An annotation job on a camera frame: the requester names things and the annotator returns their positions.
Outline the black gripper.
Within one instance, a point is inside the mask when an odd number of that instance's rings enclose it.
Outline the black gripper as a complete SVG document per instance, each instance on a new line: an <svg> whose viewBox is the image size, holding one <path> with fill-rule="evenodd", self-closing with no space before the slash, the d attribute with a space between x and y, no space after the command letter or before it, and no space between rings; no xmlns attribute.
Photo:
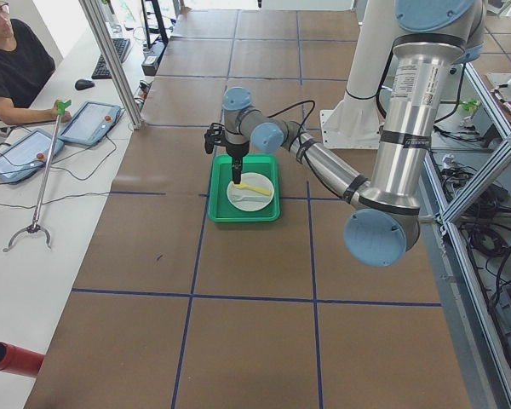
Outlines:
<svg viewBox="0 0 511 409"><path fill-rule="evenodd" d="M248 142L242 144L228 143L226 145L226 152L232 158L232 182L240 184L242 181L243 170L243 157L250 151L250 144Z"/></svg>

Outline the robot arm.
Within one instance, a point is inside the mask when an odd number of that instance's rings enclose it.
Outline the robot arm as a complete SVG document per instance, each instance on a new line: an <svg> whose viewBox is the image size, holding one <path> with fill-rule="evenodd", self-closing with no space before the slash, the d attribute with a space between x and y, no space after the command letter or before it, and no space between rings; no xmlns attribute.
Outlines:
<svg viewBox="0 0 511 409"><path fill-rule="evenodd" d="M344 228L351 254L373 267L399 261L417 242L416 189L450 69L479 57L484 1L370 1L365 8L343 99L323 130L349 146L377 150L371 177L338 158L292 121L272 119L242 87L223 96L220 143L239 181L251 147L284 148L337 197L353 206Z"/></svg>

